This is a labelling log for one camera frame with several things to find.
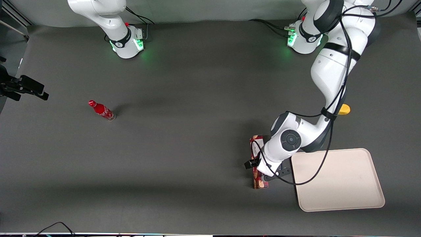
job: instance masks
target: coca-cola bottle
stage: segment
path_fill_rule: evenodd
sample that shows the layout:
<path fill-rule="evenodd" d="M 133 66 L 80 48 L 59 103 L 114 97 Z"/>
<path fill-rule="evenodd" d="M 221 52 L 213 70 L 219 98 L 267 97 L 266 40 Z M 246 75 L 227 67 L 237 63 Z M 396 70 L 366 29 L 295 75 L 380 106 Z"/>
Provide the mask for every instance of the coca-cola bottle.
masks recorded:
<path fill-rule="evenodd" d="M 93 100 L 90 100 L 88 104 L 93 108 L 95 113 L 99 114 L 104 119 L 108 121 L 113 121 L 115 119 L 115 114 L 109 108 L 105 107 L 105 105 L 98 104 Z"/>

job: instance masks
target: gray table surface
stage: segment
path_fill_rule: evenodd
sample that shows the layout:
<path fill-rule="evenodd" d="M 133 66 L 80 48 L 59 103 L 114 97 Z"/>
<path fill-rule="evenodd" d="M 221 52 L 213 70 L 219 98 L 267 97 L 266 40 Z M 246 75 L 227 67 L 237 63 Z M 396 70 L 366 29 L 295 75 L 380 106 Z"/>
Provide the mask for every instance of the gray table surface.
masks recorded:
<path fill-rule="evenodd" d="M 317 52 L 293 52 L 258 22 L 198 22 L 151 26 L 146 50 L 123 60 L 99 27 L 35 27 L 19 73 L 50 98 L 8 100 L 0 115 L 0 231 L 64 221 L 75 232 L 420 236 L 421 44 L 413 13 L 379 21 L 331 148 L 371 152 L 383 208 L 306 213 L 293 186 L 252 189 L 249 138 L 285 110 L 324 105 Z"/>

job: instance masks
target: white tray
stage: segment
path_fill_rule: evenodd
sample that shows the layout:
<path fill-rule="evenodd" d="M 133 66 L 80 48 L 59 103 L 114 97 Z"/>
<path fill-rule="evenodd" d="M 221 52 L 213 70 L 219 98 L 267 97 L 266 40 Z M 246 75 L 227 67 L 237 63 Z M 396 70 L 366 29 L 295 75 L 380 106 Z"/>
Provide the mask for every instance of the white tray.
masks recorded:
<path fill-rule="evenodd" d="M 309 180 L 325 151 L 296 153 L 291 158 L 294 180 Z M 370 153 L 363 148 L 331 150 L 319 174 L 296 186 L 298 203 L 306 212 L 379 208 L 384 196 Z"/>

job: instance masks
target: cable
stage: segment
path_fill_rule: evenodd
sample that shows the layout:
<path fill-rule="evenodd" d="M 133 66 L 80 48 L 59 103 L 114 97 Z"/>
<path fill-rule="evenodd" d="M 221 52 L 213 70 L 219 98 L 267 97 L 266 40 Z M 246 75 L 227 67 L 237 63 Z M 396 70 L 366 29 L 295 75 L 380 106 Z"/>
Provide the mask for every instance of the cable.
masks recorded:
<path fill-rule="evenodd" d="M 145 18 L 146 20 L 148 20 L 148 21 L 150 21 L 152 24 L 155 24 L 151 19 L 149 19 L 149 18 L 147 18 L 147 17 L 144 17 L 144 16 L 140 16 L 140 15 L 138 15 L 138 14 L 136 14 L 136 13 L 134 13 L 134 11 L 132 11 L 129 7 L 126 7 L 126 10 L 128 11 L 128 12 L 130 12 L 131 14 L 133 14 L 133 15 L 135 15 L 135 16 L 137 16 L 139 19 L 141 19 L 143 22 L 145 22 L 142 18 Z"/>
<path fill-rule="evenodd" d="M 385 9 L 380 10 L 380 11 L 386 11 L 387 9 L 389 9 L 391 4 L 392 4 L 392 0 L 389 0 L 389 4 L 387 4 L 387 7 Z"/>
<path fill-rule="evenodd" d="M 50 227 L 53 227 L 53 226 L 55 226 L 55 225 L 57 225 L 57 224 L 62 224 L 69 232 L 70 232 L 70 234 L 72 235 L 72 237 L 75 237 L 75 233 L 66 225 L 66 224 L 64 224 L 63 222 L 61 222 L 61 221 L 59 221 L 59 222 L 56 222 L 56 223 L 54 223 L 54 224 L 52 224 L 52 225 L 50 225 L 49 227 L 45 227 L 45 228 L 43 228 L 40 232 L 38 232 L 38 234 L 36 234 L 35 236 L 38 236 L 38 235 L 40 235 L 42 232 L 44 232 L 46 229 L 48 229 L 48 228 L 50 228 Z"/>
<path fill-rule="evenodd" d="M 298 17 L 297 17 L 297 21 L 300 19 L 301 14 L 302 14 L 305 10 L 307 10 L 307 8 L 304 8 L 304 9 L 301 11 L 301 13 L 300 13 L 300 14 L 298 15 Z"/>
<path fill-rule="evenodd" d="M 265 21 L 265 20 L 262 20 L 262 19 L 251 19 L 251 20 L 249 20 L 249 21 L 252 21 L 252 22 L 262 22 L 262 23 L 268 24 L 268 25 L 270 25 L 271 27 L 276 28 L 276 29 L 281 29 L 281 30 L 283 30 L 283 29 L 284 29 L 283 27 L 277 26 L 277 25 L 275 25 L 275 24 L 273 24 L 273 23 L 270 23 L 270 22 Z"/>
<path fill-rule="evenodd" d="M 349 10 L 351 10 L 351 9 L 353 9 L 353 8 L 357 8 L 357 7 L 366 7 L 366 6 L 361 6 L 361 5 L 359 5 L 359 6 L 354 6 L 354 7 L 352 7 L 352 8 L 347 9 L 346 11 L 349 11 Z M 337 99 L 337 97 L 338 97 L 338 96 L 339 96 L 339 98 L 342 98 L 342 96 L 343 96 L 343 94 L 344 94 L 344 91 L 345 91 L 346 82 L 347 82 L 347 80 L 348 80 L 349 68 L 350 68 L 350 66 L 351 66 L 351 61 L 352 61 L 352 57 L 351 57 L 351 54 L 352 54 L 352 42 L 351 42 L 351 39 L 350 39 L 350 37 L 349 37 L 349 35 L 348 35 L 348 32 L 347 32 L 347 31 L 346 31 L 346 29 L 345 29 L 344 23 L 342 22 L 342 18 L 343 18 L 343 16 L 346 16 L 346 14 L 345 14 L 345 12 L 346 12 L 346 11 L 344 11 L 344 12 L 343 12 L 343 13 L 339 16 L 339 23 L 341 24 L 342 30 L 343 30 L 344 35 L 345 35 L 346 44 L 347 44 L 347 46 L 348 46 L 348 57 L 347 57 L 347 62 L 346 62 L 345 77 L 344 77 L 344 81 L 343 81 L 343 83 L 342 83 L 341 88 L 339 89 L 338 93 L 336 94 L 335 98 L 333 99 L 333 101 L 331 102 L 331 104 L 328 106 L 328 108 L 327 108 L 327 109 L 329 109 L 329 108 L 333 105 L 333 103 L 336 101 L 336 99 Z M 340 105 L 340 103 L 338 103 L 338 104 L 336 105 L 336 108 L 335 108 L 335 110 L 334 110 L 334 112 L 333 112 L 334 114 L 336 114 L 336 113 L 338 112 L 339 105 Z M 304 115 L 300 115 L 300 114 L 296 114 L 296 113 L 293 113 L 293 114 L 298 115 L 298 116 L 302 116 L 302 117 L 317 117 L 317 116 L 320 116 L 320 115 L 321 115 L 321 114 L 318 114 L 318 115 L 314 115 L 314 116 L 304 116 Z M 268 164 L 268 163 L 267 163 L 267 161 L 266 161 L 266 158 L 265 158 L 265 156 L 264 156 L 264 153 L 263 153 L 263 151 L 262 151 L 261 147 L 259 146 L 259 144 L 258 144 L 255 140 L 254 140 L 253 142 L 257 144 L 257 147 L 259 148 L 260 154 L 261 154 L 261 156 L 262 156 L 262 159 L 263 159 L 263 160 L 264 160 L 264 162 L 265 162 L 265 165 L 268 167 L 268 169 L 270 170 L 270 172 L 272 172 L 272 173 L 273 173 L 273 175 L 274 175 L 276 178 L 280 179 L 281 181 L 283 181 L 283 182 L 285 182 L 285 183 L 291 184 L 291 185 L 304 185 L 304 184 L 309 183 L 310 181 L 312 181 L 314 178 L 316 178 L 316 176 L 319 174 L 320 170 L 321 170 L 321 169 L 322 169 L 322 167 L 323 167 L 323 164 L 324 164 L 324 162 L 325 162 L 325 160 L 326 160 L 326 157 L 328 156 L 328 152 L 329 152 L 329 150 L 330 150 L 330 145 L 331 145 L 331 143 L 332 143 L 332 136 L 333 136 L 333 124 L 334 124 L 334 121 L 331 121 L 330 128 L 329 128 L 329 129 L 330 129 L 330 135 L 329 135 L 329 142 L 328 142 L 328 146 L 326 147 L 326 152 L 325 152 L 325 155 L 324 155 L 324 157 L 323 157 L 322 162 L 320 163 L 319 168 L 317 169 L 316 173 L 315 173 L 315 174 L 314 174 L 314 175 L 313 175 L 313 176 L 312 176 L 309 180 L 307 180 L 307 181 L 305 181 L 305 182 L 302 182 L 302 183 L 292 183 L 292 182 L 290 182 L 290 181 L 287 181 L 287 180 L 285 180 L 285 179 L 283 179 L 283 178 L 279 177 L 279 176 L 276 174 L 276 172 L 273 172 L 273 171 L 272 171 L 272 169 L 271 169 L 271 167 L 269 166 L 269 164 Z"/>
<path fill-rule="evenodd" d="M 148 39 L 148 36 L 149 36 L 148 31 L 149 31 L 149 24 L 146 24 L 146 37 L 144 38 L 144 40 Z"/>
<path fill-rule="evenodd" d="M 272 23 L 270 23 L 270 22 L 267 22 L 267 21 L 265 21 L 265 20 L 261 20 L 261 19 L 251 19 L 251 20 L 249 20 L 249 21 L 253 21 L 253 22 L 262 22 L 262 23 L 264 23 L 264 25 L 265 26 L 267 26 L 271 31 L 273 31 L 273 33 L 275 33 L 275 34 L 277 34 L 277 35 L 279 35 L 279 36 L 282 36 L 282 37 L 289 37 L 289 35 L 283 35 L 283 34 L 281 34 L 281 33 L 279 33 L 279 32 L 277 32 L 275 29 L 273 29 L 272 27 L 270 27 L 271 25 L 273 25 Z"/>
<path fill-rule="evenodd" d="M 366 16 L 366 15 L 357 15 L 357 14 L 342 14 L 341 16 L 357 16 L 357 17 L 362 17 L 362 18 L 378 18 L 378 17 L 382 17 L 382 16 L 385 16 L 385 15 L 393 12 L 401 4 L 402 1 L 403 0 L 399 0 L 399 2 L 396 4 L 396 6 L 394 6 L 390 11 L 388 11 L 386 13 L 383 13 L 381 15 Z"/>

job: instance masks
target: yellow object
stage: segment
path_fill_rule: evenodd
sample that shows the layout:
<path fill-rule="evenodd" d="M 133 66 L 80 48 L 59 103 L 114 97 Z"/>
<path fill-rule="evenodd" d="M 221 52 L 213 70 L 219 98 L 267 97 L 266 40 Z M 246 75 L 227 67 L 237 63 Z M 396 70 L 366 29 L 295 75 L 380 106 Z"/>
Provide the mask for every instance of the yellow object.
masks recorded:
<path fill-rule="evenodd" d="M 351 107 L 347 104 L 343 104 L 339 110 L 338 115 L 347 115 L 351 112 Z"/>

